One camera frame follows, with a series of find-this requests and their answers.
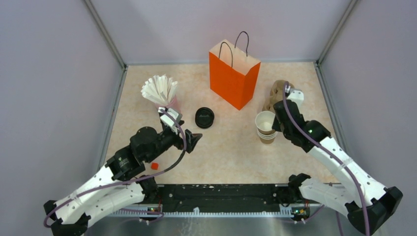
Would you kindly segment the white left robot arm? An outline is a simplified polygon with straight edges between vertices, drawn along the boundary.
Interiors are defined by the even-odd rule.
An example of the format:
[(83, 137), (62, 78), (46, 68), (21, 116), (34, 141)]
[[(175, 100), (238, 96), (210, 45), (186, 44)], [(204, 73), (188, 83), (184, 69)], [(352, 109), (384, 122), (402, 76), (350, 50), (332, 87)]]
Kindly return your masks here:
[[(43, 207), (45, 228), (55, 236), (81, 236), (103, 217), (134, 203), (152, 203), (158, 191), (155, 177), (176, 167), (186, 153), (191, 153), (201, 133), (182, 130), (180, 121), (173, 131), (163, 125), (157, 132), (146, 126), (130, 138), (129, 145), (118, 150), (87, 182), (61, 200), (49, 200)], [(168, 168), (144, 175), (145, 164), (151, 163), (169, 148), (181, 150)]]

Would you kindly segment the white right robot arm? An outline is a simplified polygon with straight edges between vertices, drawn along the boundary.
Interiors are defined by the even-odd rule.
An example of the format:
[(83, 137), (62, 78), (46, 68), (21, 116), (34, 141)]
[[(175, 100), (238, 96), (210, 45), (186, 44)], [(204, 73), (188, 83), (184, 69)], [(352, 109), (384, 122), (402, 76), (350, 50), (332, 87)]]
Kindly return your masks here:
[(321, 162), (344, 187), (338, 189), (301, 173), (289, 177), (289, 198), (295, 203), (309, 199), (324, 204), (344, 215), (362, 234), (373, 235), (395, 213), (403, 193), (371, 177), (320, 122), (305, 121), (295, 102), (285, 99), (273, 108), (273, 128)]

